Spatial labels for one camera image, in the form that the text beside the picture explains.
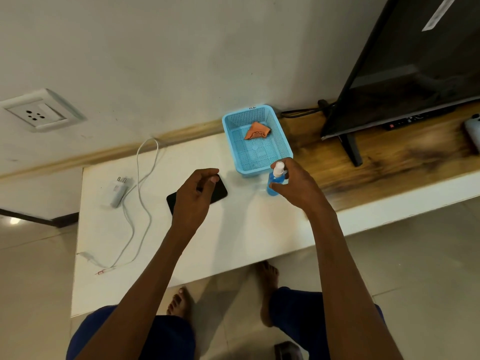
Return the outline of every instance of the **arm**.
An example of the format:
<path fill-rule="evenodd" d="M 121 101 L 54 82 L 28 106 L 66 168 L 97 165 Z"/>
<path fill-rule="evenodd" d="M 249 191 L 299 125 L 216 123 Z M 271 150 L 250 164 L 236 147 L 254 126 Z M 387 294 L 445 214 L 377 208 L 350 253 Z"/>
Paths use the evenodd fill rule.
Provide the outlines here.
<path fill-rule="evenodd" d="M 283 162 L 288 170 L 288 184 L 272 183 L 271 188 L 301 208 L 310 221 L 331 358 L 401 360 L 353 261 L 337 214 L 307 171 L 291 158 Z"/>
<path fill-rule="evenodd" d="M 218 172 L 196 170 L 177 191 L 172 225 L 160 248 L 76 360 L 140 356 L 173 269 L 207 216 Z"/>

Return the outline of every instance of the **left hand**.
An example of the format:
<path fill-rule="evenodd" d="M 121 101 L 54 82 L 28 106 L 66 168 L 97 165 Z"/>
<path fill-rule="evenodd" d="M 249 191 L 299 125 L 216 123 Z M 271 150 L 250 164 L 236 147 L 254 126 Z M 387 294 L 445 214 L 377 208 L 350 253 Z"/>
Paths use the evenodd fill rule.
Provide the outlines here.
<path fill-rule="evenodd" d="M 172 227 L 193 236 L 207 217 L 210 200 L 219 181 L 216 168 L 197 169 L 177 190 Z"/>

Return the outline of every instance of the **white spray nozzle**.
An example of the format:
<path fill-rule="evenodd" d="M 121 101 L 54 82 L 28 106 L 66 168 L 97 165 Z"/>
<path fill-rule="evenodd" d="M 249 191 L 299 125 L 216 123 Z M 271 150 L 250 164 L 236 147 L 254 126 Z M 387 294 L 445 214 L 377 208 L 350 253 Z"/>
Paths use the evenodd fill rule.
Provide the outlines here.
<path fill-rule="evenodd" d="M 283 162 L 277 162 L 275 164 L 275 168 L 273 168 L 273 176 L 278 178 L 283 175 L 283 169 L 285 168 L 285 164 Z"/>

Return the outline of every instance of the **blue plastic basket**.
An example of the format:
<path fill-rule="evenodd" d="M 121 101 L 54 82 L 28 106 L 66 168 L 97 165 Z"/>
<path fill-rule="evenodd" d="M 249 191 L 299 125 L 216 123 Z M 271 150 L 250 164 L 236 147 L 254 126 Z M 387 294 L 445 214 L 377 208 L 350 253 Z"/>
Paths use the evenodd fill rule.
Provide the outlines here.
<path fill-rule="evenodd" d="M 272 131 L 266 138 L 245 140 L 247 131 L 255 121 Z M 232 112 L 223 116 L 222 122 L 235 168 L 244 177 L 269 171 L 270 165 L 281 158 L 293 158 L 289 142 L 270 106 L 263 104 Z"/>

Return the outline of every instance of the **blue spray bottle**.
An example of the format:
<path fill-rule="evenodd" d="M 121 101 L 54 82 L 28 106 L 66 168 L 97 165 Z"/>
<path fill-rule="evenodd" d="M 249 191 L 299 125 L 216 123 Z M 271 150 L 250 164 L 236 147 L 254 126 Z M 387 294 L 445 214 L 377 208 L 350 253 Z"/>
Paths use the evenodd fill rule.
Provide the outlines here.
<path fill-rule="evenodd" d="M 277 162 L 275 168 L 273 168 L 273 172 L 268 175 L 268 183 L 267 183 L 267 193 L 271 196 L 278 195 L 272 188 L 270 188 L 270 183 L 280 183 L 282 184 L 285 180 L 285 164 L 283 162 Z"/>

